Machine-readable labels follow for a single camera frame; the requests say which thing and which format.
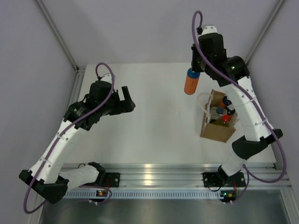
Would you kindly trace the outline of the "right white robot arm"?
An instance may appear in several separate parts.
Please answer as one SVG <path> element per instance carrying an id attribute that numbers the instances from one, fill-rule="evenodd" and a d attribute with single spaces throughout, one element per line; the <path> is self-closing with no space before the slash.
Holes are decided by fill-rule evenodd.
<path id="1" fill-rule="evenodd" d="M 252 87 L 249 70 L 239 56 L 228 57 L 216 27 L 193 31 L 192 70 L 215 80 L 232 103 L 244 135 L 232 143 L 233 152 L 217 171 L 218 182 L 229 185 L 246 161 L 276 142 L 283 133 L 269 124 Z"/>

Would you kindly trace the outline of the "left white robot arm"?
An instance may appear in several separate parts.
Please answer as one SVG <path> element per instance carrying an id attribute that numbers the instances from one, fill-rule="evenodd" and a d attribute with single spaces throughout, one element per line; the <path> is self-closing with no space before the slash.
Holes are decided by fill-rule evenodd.
<path id="1" fill-rule="evenodd" d="M 19 174 L 23 182 L 49 203 L 59 202 L 66 192 L 83 185 L 109 186 L 109 175 L 96 162 L 89 162 L 71 171 L 63 172 L 61 169 L 76 143 L 101 117 L 134 110 L 135 103 L 128 87 L 121 88 L 124 100 L 120 100 L 119 93 L 112 84 L 105 78 L 92 83 L 84 99 L 69 106 L 56 136 L 38 162 Z"/>

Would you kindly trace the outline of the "dark blue pump bottle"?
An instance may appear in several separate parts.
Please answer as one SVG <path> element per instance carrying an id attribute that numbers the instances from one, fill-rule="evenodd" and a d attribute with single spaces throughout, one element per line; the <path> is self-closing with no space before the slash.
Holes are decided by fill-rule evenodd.
<path id="1" fill-rule="evenodd" d="M 229 106 L 229 105 L 231 105 L 231 104 L 232 104 L 232 102 L 228 99 L 227 96 L 224 96 L 224 97 L 222 98 L 222 100 L 221 100 L 221 105 L 222 105 L 223 107 Z"/>
<path id="2" fill-rule="evenodd" d="M 226 110 L 227 110 L 227 115 L 228 115 L 229 117 L 232 117 L 232 116 L 235 114 L 235 108 L 234 108 L 233 105 L 228 105 L 228 106 L 226 107 Z"/>

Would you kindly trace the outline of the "light blue top pump bottle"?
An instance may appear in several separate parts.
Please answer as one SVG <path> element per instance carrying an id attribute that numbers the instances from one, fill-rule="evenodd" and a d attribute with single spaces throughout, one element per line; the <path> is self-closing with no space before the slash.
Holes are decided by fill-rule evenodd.
<path id="1" fill-rule="evenodd" d="M 200 73 L 195 72 L 192 68 L 189 68 L 186 74 L 184 92 L 187 95 L 192 95 L 196 92 Z"/>

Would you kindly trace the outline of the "yellow dish soap red cap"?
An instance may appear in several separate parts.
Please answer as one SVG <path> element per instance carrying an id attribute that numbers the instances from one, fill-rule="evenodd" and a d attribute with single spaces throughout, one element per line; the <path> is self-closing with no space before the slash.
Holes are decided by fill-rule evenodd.
<path id="1" fill-rule="evenodd" d="M 210 122 L 210 124 L 212 125 L 216 125 L 216 126 L 223 126 L 223 127 L 230 127 L 230 119 L 231 117 L 229 117 L 228 115 L 223 115 L 222 117 L 212 120 Z"/>

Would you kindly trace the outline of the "clear bottle dark cap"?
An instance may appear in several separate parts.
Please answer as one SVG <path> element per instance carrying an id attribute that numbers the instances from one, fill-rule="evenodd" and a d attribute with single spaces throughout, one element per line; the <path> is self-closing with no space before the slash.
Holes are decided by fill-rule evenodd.
<path id="1" fill-rule="evenodd" d="M 211 107 L 210 109 L 210 122 L 218 119 L 223 115 L 227 115 L 227 110 L 222 107 Z"/>

